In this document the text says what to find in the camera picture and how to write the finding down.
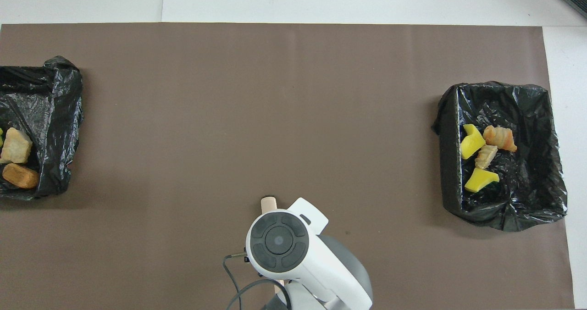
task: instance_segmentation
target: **brown table surface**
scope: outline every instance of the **brown table surface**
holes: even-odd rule
[[[267,194],[327,215],[373,309],[574,307],[564,221],[505,233],[446,212],[430,130],[455,83],[548,88],[541,28],[2,25],[0,65],[55,55],[82,70],[86,120],[66,193],[1,203],[2,309],[224,309],[222,257]]]

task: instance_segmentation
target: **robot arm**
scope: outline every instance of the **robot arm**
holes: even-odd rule
[[[368,310],[373,304],[369,275],[346,247],[320,235],[327,223],[302,198],[287,210],[267,212],[247,233],[248,258],[261,275],[292,281],[286,290],[294,310]]]

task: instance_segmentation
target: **cable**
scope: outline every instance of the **cable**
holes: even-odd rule
[[[239,292],[237,281],[234,279],[233,274],[230,273],[228,266],[226,266],[226,260],[228,260],[229,258],[244,256],[243,254],[247,255],[247,253],[226,255],[226,256],[224,256],[224,259],[222,260],[222,267],[224,268],[224,270],[226,271],[226,273],[228,274],[230,279],[233,281],[234,287],[237,289],[237,293]],[[239,310],[243,310],[243,300],[241,299],[241,297],[238,298],[238,308],[239,308]]]
[[[276,282],[273,279],[260,279],[257,281],[254,281],[252,283],[249,283],[247,286],[245,286],[243,289],[241,289],[237,295],[235,295],[233,297],[232,300],[230,300],[230,303],[228,304],[228,306],[226,307],[226,310],[230,310],[230,306],[233,305],[233,303],[235,301],[237,301],[237,299],[241,299],[241,295],[243,295],[247,290],[251,289],[252,287],[255,287],[256,285],[260,285],[262,283],[273,283],[273,285],[279,287],[279,289],[281,289],[281,292],[283,293],[283,295],[285,296],[285,308],[287,308],[287,310],[292,310],[292,305],[291,305],[291,301],[289,300],[289,294],[288,292],[285,290],[285,287],[283,287],[280,283]]]

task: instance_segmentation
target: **trash bag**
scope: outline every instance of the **trash bag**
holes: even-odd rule
[[[0,178],[0,198],[31,200],[67,190],[68,165],[78,147],[82,113],[82,75],[57,56],[43,67],[0,66],[0,128],[14,127],[33,143],[25,164],[39,173],[35,189],[21,189]],[[0,172],[6,165],[0,164]]]
[[[462,160],[463,124],[511,128],[515,153],[500,149],[487,170],[499,175],[478,193],[463,185],[476,154]],[[457,84],[438,103],[432,126],[440,136],[440,172],[446,210],[476,226],[522,231],[566,215],[566,188],[548,92],[499,82]]]

